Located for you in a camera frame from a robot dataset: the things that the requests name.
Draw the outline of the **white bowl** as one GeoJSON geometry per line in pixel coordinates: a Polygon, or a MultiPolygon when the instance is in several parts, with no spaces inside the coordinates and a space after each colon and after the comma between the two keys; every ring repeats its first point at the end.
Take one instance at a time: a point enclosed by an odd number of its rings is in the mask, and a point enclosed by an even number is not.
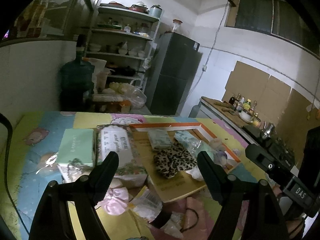
{"type": "Polygon", "coordinates": [[[243,120],[244,122],[247,122],[247,123],[251,123],[253,121],[253,116],[251,116],[250,114],[248,114],[245,111],[241,111],[239,113],[239,117],[241,120],[243,120]]]}

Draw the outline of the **clear plastic bag of food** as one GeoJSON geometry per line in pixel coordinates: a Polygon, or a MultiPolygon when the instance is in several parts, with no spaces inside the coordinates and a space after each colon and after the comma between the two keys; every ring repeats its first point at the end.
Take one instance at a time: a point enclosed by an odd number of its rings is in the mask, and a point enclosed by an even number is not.
{"type": "Polygon", "coordinates": [[[146,103],[147,97],[145,94],[129,83],[112,82],[110,83],[109,88],[114,90],[125,100],[129,100],[132,109],[141,109],[146,103]]]}

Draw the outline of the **black gas stove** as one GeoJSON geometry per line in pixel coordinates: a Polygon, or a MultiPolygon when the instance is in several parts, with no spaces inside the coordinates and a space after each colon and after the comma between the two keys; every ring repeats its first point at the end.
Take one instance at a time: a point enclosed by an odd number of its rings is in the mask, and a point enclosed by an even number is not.
{"type": "Polygon", "coordinates": [[[271,135],[266,139],[261,137],[261,130],[252,125],[246,125],[242,130],[289,170],[295,165],[293,150],[289,149],[281,138],[276,137],[274,128],[272,129],[271,135]]]}

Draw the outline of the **mint green tissue box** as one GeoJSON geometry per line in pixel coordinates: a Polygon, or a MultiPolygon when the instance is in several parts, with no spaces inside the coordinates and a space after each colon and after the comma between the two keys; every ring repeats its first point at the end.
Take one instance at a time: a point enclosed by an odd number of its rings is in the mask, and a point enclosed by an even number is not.
{"type": "Polygon", "coordinates": [[[69,128],[65,129],[57,153],[59,165],[69,164],[94,166],[94,130],[69,128]]]}

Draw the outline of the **teal pot on shelf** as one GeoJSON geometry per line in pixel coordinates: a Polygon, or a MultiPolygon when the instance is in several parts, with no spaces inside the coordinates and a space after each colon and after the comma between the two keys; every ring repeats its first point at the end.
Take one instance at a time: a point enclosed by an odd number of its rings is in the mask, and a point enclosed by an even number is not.
{"type": "Polygon", "coordinates": [[[162,8],[160,5],[153,5],[150,9],[149,9],[149,15],[152,17],[156,17],[156,18],[160,18],[161,14],[162,14],[162,8]]]}

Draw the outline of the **floral tissue pack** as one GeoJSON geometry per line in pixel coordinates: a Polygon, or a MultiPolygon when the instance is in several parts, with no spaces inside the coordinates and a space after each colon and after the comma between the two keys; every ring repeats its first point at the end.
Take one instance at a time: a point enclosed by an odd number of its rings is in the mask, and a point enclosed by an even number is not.
{"type": "Polygon", "coordinates": [[[108,124],[97,126],[97,164],[101,164],[110,152],[116,152],[119,158],[115,177],[123,180],[146,179],[147,171],[129,125],[108,124]]]}

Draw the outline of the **colourful cartoon play mat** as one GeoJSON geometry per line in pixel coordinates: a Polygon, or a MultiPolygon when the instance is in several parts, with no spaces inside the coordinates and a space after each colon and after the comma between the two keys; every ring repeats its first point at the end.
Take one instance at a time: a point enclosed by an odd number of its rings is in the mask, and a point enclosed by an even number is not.
{"type": "MultiPolygon", "coordinates": [[[[55,180],[63,184],[56,159],[65,129],[94,130],[94,166],[66,166],[67,173],[71,173],[72,168],[89,172],[96,165],[96,127],[108,124],[111,119],[106,114],[34,112],[26,114],[11,131],[10,151],[1,155],[1,215],[17,239],[29,239],[37,206],[48,183],[55,180]]],[[[128,188],[145,181],[119,179],[128,188]]],[[[68,202],[68,208],[76,239],[85,239],[74,202],[68,202]]],[[[204,223],[201,219],[196,226],[189,226],[184,238],[209,239],[211,232],[201,229],[204,223]]]]}

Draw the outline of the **green Gardenia tissue pack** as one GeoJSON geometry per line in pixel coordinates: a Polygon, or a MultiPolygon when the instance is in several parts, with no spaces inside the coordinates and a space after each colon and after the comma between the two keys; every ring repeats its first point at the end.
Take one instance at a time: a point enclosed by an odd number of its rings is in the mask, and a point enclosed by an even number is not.
{"type": "Polygon", "coordinates": [[[152,129],[148,131],[148,139],[153,151],[169,148],[172,145],[167,131],[162,129],[152,129]]]}

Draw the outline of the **metal shelf rack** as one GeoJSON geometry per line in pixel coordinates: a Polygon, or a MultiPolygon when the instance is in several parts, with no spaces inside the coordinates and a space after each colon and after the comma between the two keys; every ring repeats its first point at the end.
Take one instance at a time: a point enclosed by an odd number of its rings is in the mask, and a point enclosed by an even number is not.
{"type": "Polygon", "coordinates": [[[85,57],[105,60],[111,81],[144,90],[160,25],[161,17],[146,7],[101,3],[86,28],[85,57]]]}

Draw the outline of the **leopard print scrunchie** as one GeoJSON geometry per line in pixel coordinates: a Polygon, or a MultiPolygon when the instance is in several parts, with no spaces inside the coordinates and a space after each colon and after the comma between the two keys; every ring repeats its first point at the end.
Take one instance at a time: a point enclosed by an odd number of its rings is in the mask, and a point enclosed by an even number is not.
{"type": "Polygon", "coordinates": [[[166,179],[173,178],[180,171],[191,170],[197,165],[196,159],[178,141],[157,152],[153,156],[153,163],[157,173],[166,179]]]}

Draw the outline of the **dark green refrigerator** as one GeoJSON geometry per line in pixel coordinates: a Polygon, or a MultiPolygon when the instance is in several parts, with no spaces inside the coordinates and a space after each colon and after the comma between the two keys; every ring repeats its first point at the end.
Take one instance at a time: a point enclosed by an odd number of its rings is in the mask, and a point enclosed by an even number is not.
{"type": "Polygon", "coordinates": [[[200,44],[178,33],[159,40],[145,87],[146,106],[153,115],[175,115],[197,72],[200,44]]]}

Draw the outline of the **pink plush scrunchie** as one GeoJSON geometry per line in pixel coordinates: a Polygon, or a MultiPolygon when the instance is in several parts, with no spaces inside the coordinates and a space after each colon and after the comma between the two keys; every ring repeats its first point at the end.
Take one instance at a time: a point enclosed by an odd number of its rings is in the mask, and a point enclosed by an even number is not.
{"type": "Polygon", "coordinates": [[[110,187],[101,202],[107,214],[119,216],[123,214],[129,203],[129,192],[118,178],[113,178],[110,187]]]}

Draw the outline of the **teal patterned tissue pack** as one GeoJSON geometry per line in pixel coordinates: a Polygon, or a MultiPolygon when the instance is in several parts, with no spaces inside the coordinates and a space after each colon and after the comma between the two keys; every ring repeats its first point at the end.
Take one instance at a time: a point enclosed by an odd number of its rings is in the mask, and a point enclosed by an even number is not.
{"type": "Polygon", "coordinates": [[[185,148],[198,148],[200,140],[194,137],[189,131],[176,131],[174,138],[185,148]]]}

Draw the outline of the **small plush doll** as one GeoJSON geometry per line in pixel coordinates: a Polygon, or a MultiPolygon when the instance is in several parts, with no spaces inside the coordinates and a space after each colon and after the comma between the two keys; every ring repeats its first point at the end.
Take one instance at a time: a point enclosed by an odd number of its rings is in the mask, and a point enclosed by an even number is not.
{"type": "Polygon", "coordinates": [[[209,146],[213,149],[214,163],[224,167],[227,164],[227,154],[221,139],[214,138],[209,142],[209,146]]]}

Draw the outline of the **wooden kitchen counter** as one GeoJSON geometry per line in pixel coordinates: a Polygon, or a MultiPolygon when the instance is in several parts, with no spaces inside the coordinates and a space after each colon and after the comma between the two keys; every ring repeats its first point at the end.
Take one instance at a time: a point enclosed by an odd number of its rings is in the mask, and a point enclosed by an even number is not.
{"type": "Polygon", "coordinates": [[[233,110],[229,103],[221,102],[219,100],[210,99],[205,96],[200,98],[200,104],[207,111],[224,120],[231,126],[235,126],[242,129],[244,126],[251,125],[251,122],[247,122],[240,118],[238,112],[233,110]]]}

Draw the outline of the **green water jug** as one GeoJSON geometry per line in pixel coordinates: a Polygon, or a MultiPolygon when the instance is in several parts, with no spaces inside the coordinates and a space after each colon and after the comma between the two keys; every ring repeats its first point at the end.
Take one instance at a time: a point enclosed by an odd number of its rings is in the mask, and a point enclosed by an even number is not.
{"type": "Polygon", "coordinates": [[[59,103],[62,111],[77,111],[84,103],[84,95],[93,91],[93,64],[76,56],[59,71],[59,103]]]}

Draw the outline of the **glass jar on fridge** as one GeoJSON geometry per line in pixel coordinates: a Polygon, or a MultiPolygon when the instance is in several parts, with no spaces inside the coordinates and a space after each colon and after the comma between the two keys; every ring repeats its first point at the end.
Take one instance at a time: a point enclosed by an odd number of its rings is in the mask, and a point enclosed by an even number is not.
{"type": "Polygon", "coordinates": [[[173,23],[172,32],[178,33],[180,31],[180,27],[183,22],[181,20],[174,19],[172,20],[172,23],[173,23]]]}

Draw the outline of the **white floral scrunchie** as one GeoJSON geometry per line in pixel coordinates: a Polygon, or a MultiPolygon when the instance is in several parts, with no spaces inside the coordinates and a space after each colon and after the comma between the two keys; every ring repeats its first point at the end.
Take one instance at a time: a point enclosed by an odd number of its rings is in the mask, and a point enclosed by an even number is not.
{"type": "Polygon", "coordinates": [[[191,177],[197,181],[204,181],[198,166],[193,167],[191,170],[187,170],[186,173],[191,175],[191,177]]]}

